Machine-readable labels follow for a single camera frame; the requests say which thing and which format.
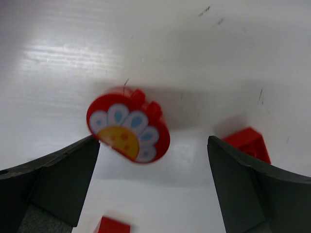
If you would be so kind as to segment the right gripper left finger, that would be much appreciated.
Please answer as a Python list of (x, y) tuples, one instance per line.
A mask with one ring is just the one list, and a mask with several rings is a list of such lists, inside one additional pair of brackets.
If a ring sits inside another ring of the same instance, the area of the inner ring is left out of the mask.
[(70, 233), (78, 225), (100, 143), (85, 137), (0, 172), (2, 233)]

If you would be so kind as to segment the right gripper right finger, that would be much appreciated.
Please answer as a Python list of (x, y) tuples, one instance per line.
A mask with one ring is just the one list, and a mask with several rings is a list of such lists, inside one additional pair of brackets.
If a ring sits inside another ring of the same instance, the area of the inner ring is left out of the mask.
[(311, 179), (251, 157), (216, 136), (209, 164), (228, 233), (309, 233)]

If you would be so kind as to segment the red lego brick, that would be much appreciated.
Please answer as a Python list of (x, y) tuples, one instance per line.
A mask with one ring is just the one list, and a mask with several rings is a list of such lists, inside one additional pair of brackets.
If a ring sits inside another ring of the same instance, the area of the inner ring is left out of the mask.
[(130, 233), (131, 225), (119, 220), (103, 216), (94, 233)]
[(271, 164), (262, 134), (252, 127), (232, 133), (222, 140), (254, 158)]

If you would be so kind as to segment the red round flower lego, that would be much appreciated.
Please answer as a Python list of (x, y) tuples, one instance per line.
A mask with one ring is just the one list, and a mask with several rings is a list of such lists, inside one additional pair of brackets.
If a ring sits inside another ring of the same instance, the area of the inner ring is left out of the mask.
[(90, 104), (86, 122), (96, 139), (133, 163), (153, 163), (170, 146), (160, 104), (148, 100), (141, 89), (108, 89)]

